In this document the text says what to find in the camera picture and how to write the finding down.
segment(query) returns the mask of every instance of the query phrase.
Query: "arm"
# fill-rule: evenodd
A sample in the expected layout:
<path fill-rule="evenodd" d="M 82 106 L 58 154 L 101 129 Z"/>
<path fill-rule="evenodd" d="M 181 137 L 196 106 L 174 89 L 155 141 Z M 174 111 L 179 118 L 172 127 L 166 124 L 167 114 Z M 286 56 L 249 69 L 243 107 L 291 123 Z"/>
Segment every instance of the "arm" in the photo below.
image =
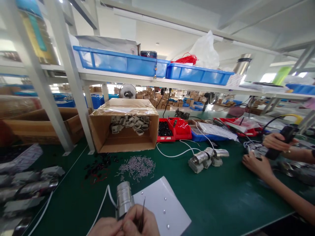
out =
<path fill-rule="evenodd" d="M 278 195 L 289 203 L 304 219 L 315 225 L 315 206 L 285 186 L 275 176 L 263 179 Z"/>
<path fill-rule="evenodd" d="M 249 155 L 244 155 L 242 162 L 248 169 L 257 174 L 277 194 L 289 203 L 296 212 L 312 225 L 315 225 L 315 206 L 281 183 L 281 181 L 274 176 L 266 157 L 262 156 L 262 161 L 259 161 L 254 153 L 250 152 Z"/>
<path fill-rule="evenodd" d="M 284 137 L 281 134 L 272 133 L 265 137 L 263 145 L 266 148 L 273 148 L 282 151 L 282 155 L 287 159 L 315 164 L 315 158 L 311 150 L 292 147 L 292 145 L 297 143 L 298 140 L 294 139 L 289 144 L 286 144 L 281 140 L 284 140 Z"/>

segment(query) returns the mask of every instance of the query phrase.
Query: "human hand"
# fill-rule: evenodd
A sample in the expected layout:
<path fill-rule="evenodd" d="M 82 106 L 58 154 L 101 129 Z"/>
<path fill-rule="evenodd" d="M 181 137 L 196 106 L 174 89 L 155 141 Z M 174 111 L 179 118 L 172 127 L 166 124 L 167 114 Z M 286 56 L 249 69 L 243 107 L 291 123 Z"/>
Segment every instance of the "human hand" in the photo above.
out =
<path fill-rule="evenodd" d="M 112 217 L 100 218 L 88 236 L 115 236 L 122 226 L 122 221 Z"/>
<path fill-rule="evenodd" d="M 286 144 L 283 142 L 284 137 L 279 133 L 271 133 L 267 135 L 263 141 L 263 145 L 266 148 L 273 148 L 279 151 L 287 152 L 290 147 L 296 143 L 298 143 L 297 139 L 293 139 L 291 143 Z"/>
<path fill-rule="evenodd" d="M 274 177 L 269 160 L 264 156 L 261 156 L 261 158 L 262 161 L 258 160 L 254 152 L 250 151 L 248 155 L 243 156 L 242 163 L 262 180 Z"/>
<path fill-rule="evenodd" d="M 140 222 L 143 206 L 134 205 L 129 209 L 123 219 L 123 232 L 125 236 L 160 236 L 155 216 L 147 208 L 143 211 L 143 230 L 140 233 L 137 226 Z"/>

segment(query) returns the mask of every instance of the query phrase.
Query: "red container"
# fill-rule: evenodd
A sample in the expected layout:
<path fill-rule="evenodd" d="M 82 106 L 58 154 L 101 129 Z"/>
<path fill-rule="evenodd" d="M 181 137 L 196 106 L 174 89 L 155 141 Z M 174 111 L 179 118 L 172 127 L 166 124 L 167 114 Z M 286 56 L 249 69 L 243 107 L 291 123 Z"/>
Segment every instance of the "red container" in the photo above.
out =
<path fill-rule="evenodd" d="M 158 137 L 157 142 L 175 142 L 176 141 L 176 139 L 175 139 L 176 131 L 173 128 L 173 126 L 171 125 L 171 123 L 169 122 L 169 120 L 166 118 L 160 118 L 159 119 L 159 122 L 165 122 L 165 121 L 168 123 L 168 127 L 172 131 L 173 136 L 157 136 Z"/>
<path fill-rule="evenodd" d="M 169 118 L 169 122 L 172 127 L 174 127 L 174 122 L 177 120 L 175 124 L 175 139 L 192 139 L 191 128 L 188 123 L 181 118 Z"/>
<path fill-rule="evenodd" d="M 224 124 L 229 126 L 228 123 L 235 124 L 234 121 L 236 121 L 238 118 L 214 118 L 214 119 L 222 121 Z M 246 134 L 249 137 L 255 137 L 261 134 L 261 132 L 262 132 L 262 128 L 252 128 L 252 129 L 248 129 L 244 134 Z M 239 136 L 245 137 L 243 133 L 239 133 L 239 132 L 237 133 Z"/>

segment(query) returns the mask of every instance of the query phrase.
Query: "metal bracket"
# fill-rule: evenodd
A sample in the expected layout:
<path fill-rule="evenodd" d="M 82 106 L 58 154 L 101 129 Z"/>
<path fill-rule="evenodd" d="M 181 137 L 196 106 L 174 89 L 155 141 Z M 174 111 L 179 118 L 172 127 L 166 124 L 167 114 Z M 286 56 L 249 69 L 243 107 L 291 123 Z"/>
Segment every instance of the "metal bracket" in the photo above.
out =
<path fill-rule="evenodd" d="M 65 152 L 62 156 L 69 156 L 71 152 Z"/>

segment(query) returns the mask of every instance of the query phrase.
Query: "green workbench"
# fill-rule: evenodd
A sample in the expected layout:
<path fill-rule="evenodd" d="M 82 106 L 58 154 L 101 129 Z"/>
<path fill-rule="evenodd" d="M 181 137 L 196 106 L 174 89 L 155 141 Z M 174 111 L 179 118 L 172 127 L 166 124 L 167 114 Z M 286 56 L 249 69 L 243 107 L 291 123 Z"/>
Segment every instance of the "green workbench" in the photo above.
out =
<path fill-rule="evenodd" d="M 191 112 L 192 116 L 202 119 L 212 117 L 226 117 L 226 112 Z M 164 117 L 174 117 L 173 111 L 165 112 Z M 155 148 L 141 152 L 121 152 L 119 163 L 112 162 L 109 166 L 108 177 L 104 181 L 94 183 L 91 179 L 84 179 L 84 167 L 100 157 L 88 155 L 87 142 L 82 139 L 76 148 L 67 157 L 63 157 L 61 146 L 42 146 L 44 154 L 32 167 L 44 168 L 51 165 L 60 165 L 67 175 L 54 192 L 48 209 L 42 221 L 34 231 L 33 236 L 39 235 L 77 235 L 85 236 L 89 231 L 101 201 L 106 186 L 110 185 L 114 200 L 116 200 L 116 187 L 120 183 L 117 175 L 119 166 L 125 159 L 134 155 L 151 157 L 156 163 L 154 176 L 144 177 L 138 183 L 125 174 L 125 180 L 130 181 L 132 193 L 137 193 L 152 184 L 162 176 L 170 183 L 179 202 L 186 210 L 192 222 L 183 235 L 243 235 L 289 214 L 293 209 L 269 189 L 256 175 L 251 173 L 242 163 L 243 146 L 234 141 L 218 142 L 220 148 L 226 149 L 230 157 L 223 159 L 221 167 L 211 166 L 201 173 L 195 174 L 187 162 L 192 157 L 186 152 L 181 157 L 167 158 Z M 193 148 L 204 150 L 206 142 L 193 142 Z M 159 144 L 160 150 L 169 156 L 183 152 L 188 147 L 176 141 L 174 143 Z M 307 198 L 309 187 L 296 179 L 276 173 L 277 177 L 302 197 Z M 45 198 L 41 205 L 33 209 L 35 225 L 42 213 Z M 115 217 L 115 209 L 107 196 L 100 212 L 100 217 Z"/>

